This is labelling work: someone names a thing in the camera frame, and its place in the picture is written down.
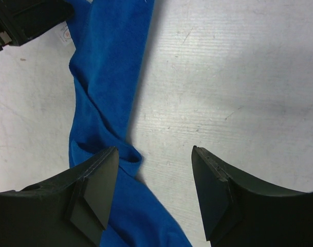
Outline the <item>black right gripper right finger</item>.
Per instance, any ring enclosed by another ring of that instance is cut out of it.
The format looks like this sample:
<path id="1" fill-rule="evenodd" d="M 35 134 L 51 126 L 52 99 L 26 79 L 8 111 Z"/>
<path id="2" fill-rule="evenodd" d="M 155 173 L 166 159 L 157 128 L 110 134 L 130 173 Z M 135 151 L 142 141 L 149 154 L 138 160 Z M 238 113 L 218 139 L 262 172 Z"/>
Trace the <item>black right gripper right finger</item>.
<path id="1" fill-rule="evenodd" d="M 261 180 L 202 147 L 191 160 L 212 246 L 313 246 L 313 192 Z"/>

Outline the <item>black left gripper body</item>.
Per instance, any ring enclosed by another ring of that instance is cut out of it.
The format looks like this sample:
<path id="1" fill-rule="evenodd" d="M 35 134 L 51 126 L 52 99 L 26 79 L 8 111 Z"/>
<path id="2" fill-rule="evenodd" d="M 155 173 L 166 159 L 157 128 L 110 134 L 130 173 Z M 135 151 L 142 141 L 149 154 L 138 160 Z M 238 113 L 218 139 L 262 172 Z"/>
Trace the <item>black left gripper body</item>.
<path id="1" fill-rule="evenodd" d="M 0 1 L 0 51 L 30 42 L 74 12 L 67 1 Z"/>

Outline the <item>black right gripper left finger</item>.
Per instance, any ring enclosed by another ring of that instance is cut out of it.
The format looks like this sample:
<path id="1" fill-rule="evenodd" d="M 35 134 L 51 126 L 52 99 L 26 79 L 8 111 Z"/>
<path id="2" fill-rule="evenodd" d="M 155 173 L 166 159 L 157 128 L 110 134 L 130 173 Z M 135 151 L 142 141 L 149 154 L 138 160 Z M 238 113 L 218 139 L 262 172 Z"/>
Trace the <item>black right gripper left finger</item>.
<path id="1" fill-rule="evenodd" d="M 0 246 L 98 246 L 118 168 L 118 149 L 110 147 L 20 191 L 0 192 Z"/>

